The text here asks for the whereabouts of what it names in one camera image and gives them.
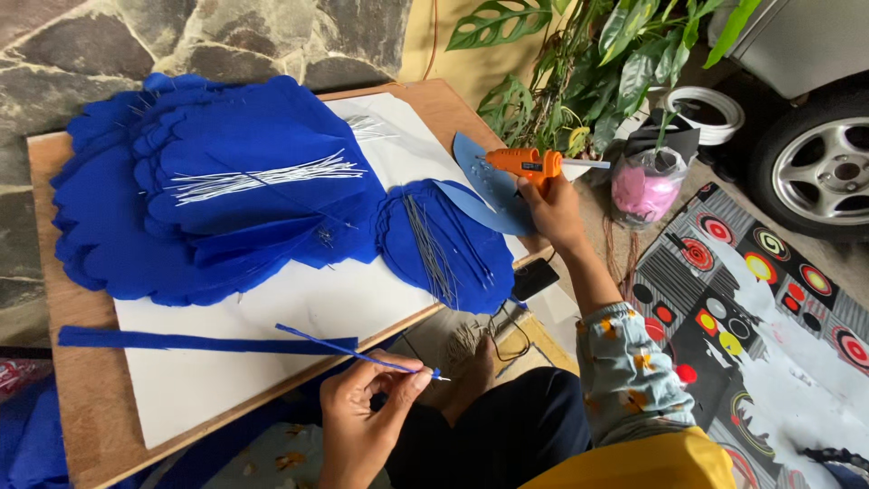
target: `orange cable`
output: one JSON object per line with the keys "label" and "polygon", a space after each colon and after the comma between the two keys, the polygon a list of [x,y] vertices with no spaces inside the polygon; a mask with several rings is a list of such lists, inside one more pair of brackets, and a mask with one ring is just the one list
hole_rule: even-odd
{"label": "orange cable", "polygon": [[426,74],[422,75],[423,80],[428,78],[428,73],[431,72],[432,66],[435,65],[435,53],[437,53],[437,0],[434,0],[434,42],[432,43],[432,57],[428,60]]}

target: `white wire bundle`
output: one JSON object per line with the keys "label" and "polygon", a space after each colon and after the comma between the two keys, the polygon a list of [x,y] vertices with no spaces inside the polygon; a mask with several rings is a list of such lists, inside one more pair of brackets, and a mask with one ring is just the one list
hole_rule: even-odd
{"label": "white wire bundle", "polygon": [[341,149],[334,155],[309,163],[274,170],[215,173],[199,176],[183,175],[171,179],[173,182],[178,182],[179,185],[167,188],[178,191],[178,193],[173,194],[178,199],[177,207],[193,202],[202,202],[221,195],[249,191],[266,185],[300,182],[315,178],[361,178],[362,173],[367,172],[367,170],[354,169],[356,163],[346,162],[344,157],[339,156],[343,151],[344,149]]}
{"label": "white wire bundle", "polygon": [[344,119],[344,122],[350,125],[357,143],[375,141],[385,137],[398,137],[398,134],[388,132],[387,128],[381,127],[385,124],[383,121],[371,116],[350,116]]}

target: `white paper sheet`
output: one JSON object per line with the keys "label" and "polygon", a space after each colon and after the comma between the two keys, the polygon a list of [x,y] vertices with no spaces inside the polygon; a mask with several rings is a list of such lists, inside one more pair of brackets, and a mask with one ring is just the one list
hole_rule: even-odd
{"label": "white paper sheet", "polygon": [[[423,178],[471,187],[459,166],[410,105],[389,94],[326,103],[341,117],[374,114],[401,137],[362,143],[362,152],[386,189]],[[527,251],[507,238],[515,258]],[[166,307],[150,299],[116,300],[122,330],[212,338],[292,339],[275,329],[291,325],[320,338],[375,335],[434,303],[384,264],[346,260],[334,270],[296,262],[254,290],[208,307]],[[323,357],[271,353],[128,349],[129,375],[145,446],[152,448],[226,412]]]}

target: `wooden board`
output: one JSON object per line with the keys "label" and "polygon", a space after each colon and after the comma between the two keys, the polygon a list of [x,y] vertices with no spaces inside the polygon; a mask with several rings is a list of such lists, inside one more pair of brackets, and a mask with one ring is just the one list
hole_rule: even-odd
{"label": "wooden board", "polygon": [[[500,139],[443,80],[409,85],[387,84],[328,94],[320,96],[320,99],[335,100],[382,92],[391,93],[410,104],[450,153],[457,131],[468,135],[487,150],[504,147]],[[70,480],[76,487],[90,489],[115,484],[347,359],[334,357],[325,360],[162,445],[151,450],[145,449],[123,351],[58,348],[56,345],[57,331],[63,325],[117,327],[111,297],[104,291],[87,291],[74,284],[63,272],[63,264],[54,256],[60,231],[51,224],[56,208],[51,203],[54,189],[49,185],[49,180],[73,155],[70,144],[71,137],[65,132],[28,139],[63,440]],[[523,238],[521,241],[531,254],[519,260],[517,265],[549,253],[548,243],[542,238]],[[360,349],[379,343],[434,314],[441,307],[433,305],[360,341]]]}

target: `patterned rug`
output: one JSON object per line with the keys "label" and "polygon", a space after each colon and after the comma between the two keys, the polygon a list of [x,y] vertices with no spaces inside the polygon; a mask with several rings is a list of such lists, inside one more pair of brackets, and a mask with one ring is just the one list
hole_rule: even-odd
{"label": "patterned rug", "polygon": [[740,487],[819,487],[803,447],[869,452],[847,431],[869,432],[869,312],[716,184],[649,247],[632,292],[649,335],[697,372],[693,414]]}

